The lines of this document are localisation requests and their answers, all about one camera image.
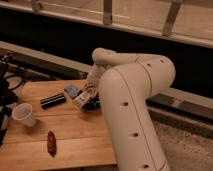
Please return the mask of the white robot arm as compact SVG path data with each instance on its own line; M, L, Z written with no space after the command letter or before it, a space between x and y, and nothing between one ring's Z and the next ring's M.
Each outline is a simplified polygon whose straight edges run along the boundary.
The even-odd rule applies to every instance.
M162 55L104 48L95 49L92 59L80 103L100 99L119 171L170 171L146 100L173 83L172 61Z

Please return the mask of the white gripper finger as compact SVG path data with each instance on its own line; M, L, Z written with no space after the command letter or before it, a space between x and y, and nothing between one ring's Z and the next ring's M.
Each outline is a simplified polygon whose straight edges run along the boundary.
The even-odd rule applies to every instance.
M88 87L88 85L87 85L87 84L84 84L83 87L82 87L82 89L81 89L81 91L82 91L82 92L86 91L87 87Z

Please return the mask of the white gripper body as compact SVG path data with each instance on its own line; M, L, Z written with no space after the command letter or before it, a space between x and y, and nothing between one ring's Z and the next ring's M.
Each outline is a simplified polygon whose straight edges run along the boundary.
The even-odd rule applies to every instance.
M106 69L103 66L94 64L87 75L87 85L97 87L105 71Z

